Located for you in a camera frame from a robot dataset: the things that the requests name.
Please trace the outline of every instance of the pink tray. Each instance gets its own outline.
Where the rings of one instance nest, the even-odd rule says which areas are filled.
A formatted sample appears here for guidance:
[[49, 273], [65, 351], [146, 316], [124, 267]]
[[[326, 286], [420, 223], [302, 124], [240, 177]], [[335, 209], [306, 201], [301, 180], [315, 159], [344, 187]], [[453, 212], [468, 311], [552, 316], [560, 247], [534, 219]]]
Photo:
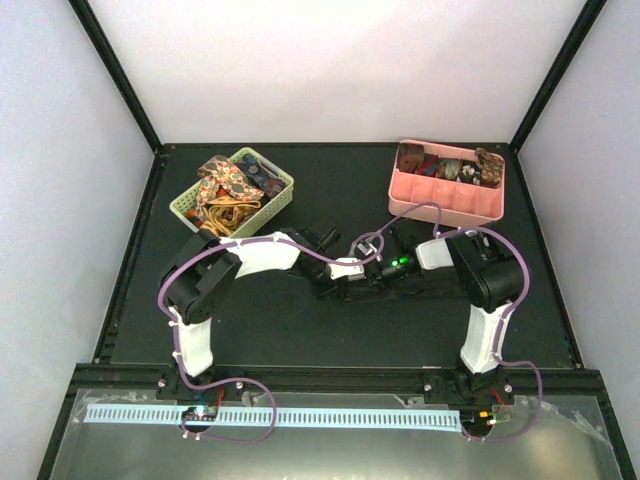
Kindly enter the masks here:
[[[440, 157], [476, 161], [475, 152], [465, 148], [417, 140], [402, 140], [400, 143], [423, 145], [425, 153]], [[394, 215], [399, 215], [407, 208], [421, 202], [439, 203], [442, 207], [442, 224], [450, 227], [475, 227], [499, 220], [504, 215], [504, 170], [500, 187], [488, 188], [413, 173], [402, 173], [396, 168], [397, 162], [398, 152], [396, 151], [389, 186], [389, 211]], [[424, 206], [404, 216], [434, 223], [438, 217], [438, 209]]]

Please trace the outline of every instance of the white wall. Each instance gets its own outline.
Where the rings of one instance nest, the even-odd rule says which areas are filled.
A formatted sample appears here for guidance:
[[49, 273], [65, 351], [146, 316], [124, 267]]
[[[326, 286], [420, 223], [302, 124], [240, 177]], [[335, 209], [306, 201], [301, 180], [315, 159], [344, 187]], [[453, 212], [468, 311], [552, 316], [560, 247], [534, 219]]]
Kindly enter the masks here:
[[36, 477], [152, 154], [67, 2], [0, 2], [0, 478]]
[[608, 2], [522, 159], [587, 366], [640, 472], [640, 2]]
[[509, 141], [584, 0], [92, 0], [166, 142]]

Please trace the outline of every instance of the patterned fabric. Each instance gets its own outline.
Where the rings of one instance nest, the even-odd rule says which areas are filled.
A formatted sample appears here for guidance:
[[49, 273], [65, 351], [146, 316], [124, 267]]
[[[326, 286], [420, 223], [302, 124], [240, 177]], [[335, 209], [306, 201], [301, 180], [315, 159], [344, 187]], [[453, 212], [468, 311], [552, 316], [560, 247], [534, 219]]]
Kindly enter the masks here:
[[457, 158], [443, 158], [438, 164], [436, 178], [480, 185], [481, 171], [480, 165], [476, 162], [458, 160]]
[[480, 185], [492, 188], [499, 187], [504, 169], [502, 159], [487, 152], [484, 148], [478, 148], [476, 150], [476, 157], [478, 157], [478, 163], [482, 167], [482, 181]]
[[205, 207], [218, 198], [222, 188], [240, 202], [259, 202], [264, 192], [252, 187], [242, 171], [224, 155], [216, 155], [198, 169], [200, 186], [196, 196], [196, 214], [202, 221], [207, 220]]
[[440, 157], [432, 153], [425, 153], [424, 161], [422, 165], [416, 170], [416, 175], [423, 175], [425, 177], [435, 177], [438, 171], [438, 163]]
[[414, 143], [401, 143], [398, 146], [398, 170], [415, 173], [424, 162], [424, 147]]
[[253, 180], [258, 188], [270, 199], [275, 198], [286, 187], [286, 184], [282, 180], [270, 175], [269, 172], [260, 165], [258, 159], [249, 153], [238, 160], [235, 165], [242, 170], [242, 173]]

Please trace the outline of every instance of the black table surface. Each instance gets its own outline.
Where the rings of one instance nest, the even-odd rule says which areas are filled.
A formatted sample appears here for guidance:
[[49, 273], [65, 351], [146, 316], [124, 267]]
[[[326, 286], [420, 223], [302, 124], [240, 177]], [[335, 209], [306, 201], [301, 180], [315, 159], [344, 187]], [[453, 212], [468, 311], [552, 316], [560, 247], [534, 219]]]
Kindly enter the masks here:
[[[161, 178], [125, 293], [113, 363], [169, 363], [171, 332], [158, 310], [162, 270], [192, 235], [169, 203], [196, 180], [214, 154], [253, 146], [295, 179], [293, 202], [258, 234], [334, 222], [343, 236], [332, 250], [391, 218], [388, 188], [395, 144], [176, 145]], [[505, 215], [493, 228], [522, 252], [532, 273], [529, 296], [514, 313], [503, 348], [507, 360], [571, 368], [566, 319], [544, 246], [536, 235], [526, 186], [508, 147], [485, 145], [507, 161]], [[464, 343], [469, 304], [463, 298], [341, 304], [316, 300], [304, 279], [264, 272], [237, 280], [214, 316], [214, 361], [226, 365], [415, 368], [454, 366]]]

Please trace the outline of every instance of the green basket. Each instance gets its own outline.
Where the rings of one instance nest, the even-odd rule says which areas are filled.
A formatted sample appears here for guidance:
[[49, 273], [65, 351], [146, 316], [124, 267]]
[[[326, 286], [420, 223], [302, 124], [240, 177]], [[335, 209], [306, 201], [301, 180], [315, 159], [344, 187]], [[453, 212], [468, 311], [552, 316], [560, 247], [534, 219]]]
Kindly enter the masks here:
[[[291, 200], [293, 200], [293, 177], [282, 171], [280, 168], [264, 158], [254, 149], [244, 147], [237, 151], [233, 156], [229, 157], [229, 161], [231, 163], [235, 163], [247, 153], [253, 155], [258, 160], [260, 165], [262, 165], [262, 167], [267, 170], [267, 172], [271, 173], [274, 176], [277, 176], [280, 180], [282, 180], [285, 183], [286, 187], [278, 195], [272, 198], [269, 203], [262, 207], [258, 211], [258, 213], [256, 213], [251, 218], [249, 218], [249, 220], [240, 225], [240, 228], [233, 232], [231, 238], [250, 237], [258, 230], [260, 230], [265, 223], [275, 217], [276, 213], [286, 207], [291, 202]], [[189, 229], [193, 232], [197, 232], [198, 227], [196, 227], [189, 221], [189, 219], [187, 218], [187, 212], [190, 209], [195, 208], [196, 206], [196, 195], [198, 193], [199, 185], [200, 182], [196, 182], [191, 188], [189, 188], [189, 190], [182, 193], [169, 205], [169, 209], [175, 214], [175, 216], [178, 217], [182, 221], [182, 223], [189, 227]]]

